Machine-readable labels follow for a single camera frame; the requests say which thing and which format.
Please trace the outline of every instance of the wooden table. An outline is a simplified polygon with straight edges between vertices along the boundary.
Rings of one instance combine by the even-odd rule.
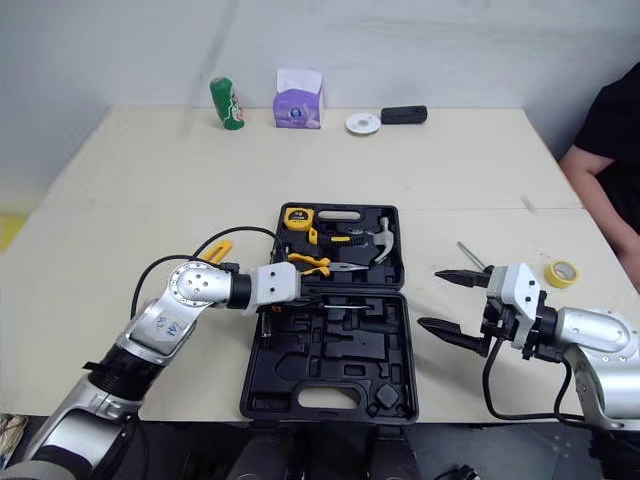
[[[211,110],[114,107],[85,141],[0,265],[0,410],[49,414],[126,325],[144,267],[191,252],[225,227],[274,228],[287,201],[397,205],[406,265],[420,421],[492,420],[482,401],[483,360],[446,345],[415,322],[423,315],[478,334],[484,293],[433,276],[473,268],[461,240],[496,265],[528,262],[542,280],[554,258],[580,281],[549,287],[549,304],[638,311],[638,296],[553,158],[520,110],[433,110],[422,126],[385,126],[357,138],[352,112],[327,112],[321,131],[276,129],[249,110],[227,132]],[[230,260],[268,260],[268,240],[234,236]],[[147,282],[158,296],[171,265]],[[238,403],[255,318],[212,310],[147,396],[157,420],[242,419]],[[505,348],[495,403],[547,410],[562,369]],[[576,410],[574,395],[566,409]]]

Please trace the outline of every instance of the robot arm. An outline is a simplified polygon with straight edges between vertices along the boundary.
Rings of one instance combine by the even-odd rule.
[[[616,478],[609,476],[616,468],[627,475],[630,470],[640,473],[636,446],[640,445],[640,350],[638,332],[629,322],[607,310],[545,306],[546,292],[523,263],[485,272],[445,270],[436,275],[459,285],[487,288],[480,329],[484,336],[465,335],[458,324],[440,319],[422,318],[420,325],[484,357],[495,337],[511,342],[526,360],[533,356],[567,362],[575,374],[584,414],[580,425],[594,431],[592,454],[602,461],[607,478]],[[618,445],[616,439],[624,441]]]
[[[287,262],[238,274],[191,261],[170,276],[164,294],[150,302],[118,336],[104,359],[83,376],[29,444],[26,462],[0,479],[111,478],[133,436],[144,396],[208,307],[242,309],[295,300],[300,274]]]

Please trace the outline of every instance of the green can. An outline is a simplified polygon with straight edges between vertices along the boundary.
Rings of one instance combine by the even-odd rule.
[[[238,103],[233,83],[227,77],[216,77],[209,83],[211,98],[222,126],[227,130],[244,127],[242,108]]]

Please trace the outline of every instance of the toolbox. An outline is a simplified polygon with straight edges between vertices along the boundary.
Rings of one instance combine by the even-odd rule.
[[[289,203],[276,235],[302,272],[302,298],[261,312],[242,414],[268,421],[413,423],[418,400],[407,303],[399,293],[398,210]],[[304,406],[300,395],[307,389],[336,389],[355,408]]]

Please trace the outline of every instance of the white wall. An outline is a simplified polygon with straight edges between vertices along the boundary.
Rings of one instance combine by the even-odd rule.
[[[0,210],[26,211],[112,103],[268,106],[278,66],[330,107],[525,107],[556,154],[640,59],[638,0],[0,0]]]

